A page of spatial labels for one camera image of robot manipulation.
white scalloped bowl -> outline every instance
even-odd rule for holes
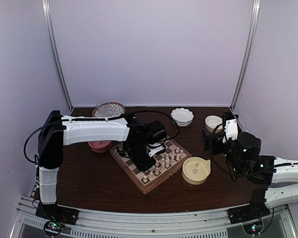
[[[172,118],[178,124],[178,126],[188,126],[193,121],[193,113],[185,108],[176,108],[171,112]]]

wooden chessboard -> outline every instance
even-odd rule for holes
[[[122,150],[123,143],[118,145],[119,149]],[[158,174],[155,173],[155,165],[152,166],[149,170],[142,172],[136,168],[134,163],[126,157],[123,157],[117,153],[117,147],[113,147],[110,149],[110,154],[115,158],[118,164],[125,170],[128,176],[132,179],[132,181],[137,185],[137,187],[144,193],[148,193],[165,181],[171,174],[177,172],[181,167],[184,161],[190,158],[192,155],[186,151],[183,147],[181,147],[174,140],[169,140],[165,142],[166,151],[159,155],[155,155],[154,158],[156,162],[158,162],[159,171]],[[162,159],[168,154],[169,158],[171,158],[172,152],[175,153],[176,149],[183,150],[183,153],[180,153],[180,158],[177,161],[176,156],[174,156],[174,163],[169,164],[169,167],[162,168],[161,162]]]

metal frame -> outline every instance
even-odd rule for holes
[[[10,238],[19,237],[23,224],[43,228],[46,220],[35,216],[36,209],[32,206],[32,201],[33,198],[21,197],[9,232]],[[228,228],[242,225],[230,224],[227,209],[161,214],[78,209],[76,225],[66,225],[67,229],[62,234],[74,238],[227,238]],[[275,215],[279,214],[287,237],[297,238],[288,206],[275,207]]]
[[[252,11],[251,19],[250,19],[249,32],[248,32],[248,38],[247,38],[247,42],[246,42],[244,59],[242,62],[242,67],[240,69],[236,90],[235,90],[233,100],[232,100],[232,103],[230,106],[230,108],[233,111],[235,111],[236,103],[237,103],[237,100],[238,100],[238,97],[239,97],[239,94],[240,94],[240,91],[241,91],[241,88],[242,88],[242,85],[243,85],[243,82],[244,82],[244,79],[246,76],[246,71],[247,71],[247,67],[249,64],[251,50],[252,50],[254,40],[255,40],[258,19],[259,19],[260,2],[261,2],[261,0],[253,1],[253,11]]]
[[[70,111],[73,110],[73,105],[70,99],[70,95],[68,92],[68,89],[66,87],[66,83],[64,80],[64,75],[61,67],[61,61],[58,53],[58,49],[56,46],[56,40],[55,40],[55,35],[54,35],[54,30],[53,30],[53,24],[52,24],[52,17],[51,17],[51,10],[50,10],[50,1],[49,0],[42,0],[42,5],[43,5],[43,12],[44,12],[44,17],[46,21],[46,25],[48,28],[49,32],[49,37],[50,37],[50,43],[51,43],[51,48],[52,48],[52,54],[53,54],[53,60],[54,60],[54,65],[55,69],[58,75],[58,79],[61,85],[61,90],[63,92],[63,95],[66,100],[66,104],[68,106],[68,109]]]

yellow bowl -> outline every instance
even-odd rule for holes
[[[193,185],[203,184],[211,173],[211,161],[199,157],[191,157],[182,165],[184,180]]]

wooden table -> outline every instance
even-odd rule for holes
[[[154,109],[171,113],[172,108],[127,108],[127,112]],[[195,117],[192,124],[183,127],[175,139],[193,156],[209,159],[203,151],[205,117],[221,116],[228,108],[190,108]],[[91,116],[93,108],[77,108],[73,116]],[[144,122],[160,120],[169,135],[176,127],[167,117],[158,114],[139,114]],[[215,156],[226,168],[224,157]],[[242,205],[249,202],[252,190],[259,186],[246,179],[232,182],[215,165],[211,167],[208,180],[202,185],[190,185],[184,181],[181,172],[171,176],[153,191],[144,195],[109,152],[92,152],[88,143],[64,147],[64,162],[59,171],[57,196],[60,205],[110,212],[164,213],[201,211]]]

